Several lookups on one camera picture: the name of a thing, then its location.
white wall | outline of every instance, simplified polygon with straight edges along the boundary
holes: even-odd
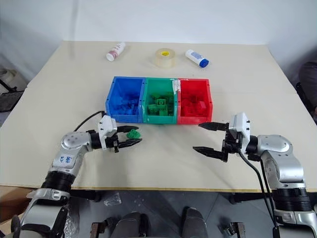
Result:
[[[28,80],[62,40],[268,44],[290,79],[317,50],[317,0],[0,0],[0,20]]]

tape roll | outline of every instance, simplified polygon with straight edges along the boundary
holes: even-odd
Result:
[[[160,68],[171,68],[175,65],[175,51],[162,48],[155,52],[155,64]]]

white tabletop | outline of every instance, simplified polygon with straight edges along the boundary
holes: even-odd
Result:
[[[317,127],[266,46],[127,43],[114,62],[114,42],[63,42],[0,129],[0,185],[39,187],[61,138],[90,114],[104,110],[114,76],[208,78],[213,121],[245,111],[251,134],[281,134],[294,145],[309,191],[317,191]],[[155,51],[171,48],[176,66],[153,65]],[[199,68],[184,57],[194,49],[211,62]],[[100,117],[81,129],[97,129]],[[228,163],[192,146],[221,149],[223,132],[196,125],[138,124],[143,141],[119,153],[86,154],[74,188],[259,191],[254,172],[237,156]]]

blue bottle cap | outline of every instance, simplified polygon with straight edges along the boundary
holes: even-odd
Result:
[[[205,68],[208,64],[209,64],[209,60],[208,59],[203,59],[202,61],[200,61],[199,66],[201,68]]]

green bin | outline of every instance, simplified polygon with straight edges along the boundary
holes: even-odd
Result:
[[[177,123],[176,78],[146,78],[142,107],[143,123]]]

